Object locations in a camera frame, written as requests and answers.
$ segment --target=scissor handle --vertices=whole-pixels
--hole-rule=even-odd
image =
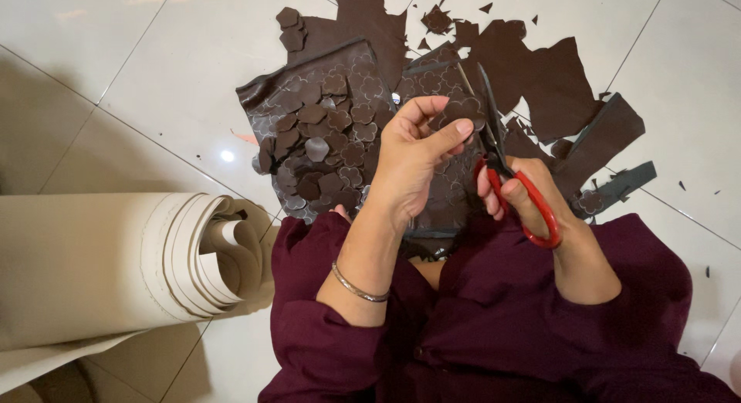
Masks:
[[[538,208],[538,211],[543,217],[543,220],[545,220],[545,225],[548,227],[548,234],[549,237],[543,238],[539,237],[532,232],[530,232],[530,229],[528,229],[523,224],[523,232],[525,236],[530,239],[533,244],[537,245],[538,247],[543,248],[556,248],[561,243],[561,231],[559,228],[558,220],[556,220],[556,216],[553,214],[553,209],[548,205],[548,202],[545,201],[543,198],[543,195],[540,193],[540,190],[538,190],[534,184],[530,181],[530,179],[527,178],[523,174],[522,171],[517,171],[514,174],[514,178],[523,182],[524,188],[528,190],[528,197],[530,200],[535,203],[535,207]]]
[[[509,204],[502,196],[502,182],[499,180],[499,175],[494,169],[486,169],[486,173],[489,177],[489,181],[491,182],[492,187],[494,188],[494,193],[496,194],[497,199],[499,199],[500,207],[504,209],[505,214],[508,213]],[[528,229],[523,224],[524,235],[538,247],[558,247],[558,245],[561,243],[561,231],[558,221],[556,220],[556,216],[553,214],[553,209],[551,209],[551,207],[548,205],[548,202],[545,201],[543,195],[540,193],[540,190],[538,190],[535,185],[532,184],[530,179],[528,179],[527,176],[525,176],[521,171],[517,171],[514,174],[514,178],[521,181],[524,188],[528,190],[528,197],[530,198],[530,200],[533,201],[533,203],[535,203],[535,207],[538,208],[538,211],[542,215],[543,220],[545,220],[545,225],[548,227],[549,233],[549,237],[547,238],[539,237],[530,232],[530,229]]]

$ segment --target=forearm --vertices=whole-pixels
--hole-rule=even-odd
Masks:
[[[562,244],[553,250],[556,288],[573,303],[599,304],[622,289],[612,266],[587,224],[573,220],[563,226]]]
[[[337,258],[342,276],[371,295],[384,295],[391,286],[396,255],[406,221],[371,192],[347,233]],[[327,304],[350,325],[377,327],[384,323],[386,302],[375,303],[353,294],[329,273],[316,301]]]

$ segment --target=fingernail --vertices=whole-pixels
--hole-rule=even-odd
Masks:
[[[468,133],[472,129],[474,129],[474,123],[470,122],[469,120],[461,120],[458,122],[458,124],[456,124],[456,129],[462,135],[468,135]]]

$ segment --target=maroon sleeve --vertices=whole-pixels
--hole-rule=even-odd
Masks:
[[[595,401],[741,401],[726,383],[700,371],[694,360],[676,353],[642,364],[610,365],[583,370],[577,376],[580,388]]]
[[[565,300],[554,286],[545,311],[549,329],[578,351],[579,388],[595,401],[741,401],[677,354],[692,298],[680,258],[637,215],[593,231],[623,291],[587,306]]]
[[[260,401],[353,401],[377,381],[376,354],[387,328],[352,327],[314,300],[349,227],[333,212],[311,226],[283,219],[271,259],[271,337],[281,370]]]
[[[687,267],[635,214],[593,232],[623,290],[607,303],[581,305],[553,285],[545,303],[550,330],[583,352],[676,352],[692,299]]]

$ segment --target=wrist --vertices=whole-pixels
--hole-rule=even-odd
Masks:
[[[564,251],[566,249],[572,249],[583,245],[587,238],[592,236],[592,231],[589,225],[580,220],[579,218],[573,217],[567,220],[559,222],[561,231],[561,244],[554,249],[554,252]]]
[[[389,223],[392,230],[401,237],[409,224],[411,217],[404,209],[388,197],[374,195],[371,189],[363,204],[362,210],[368,215],[374,216]]]

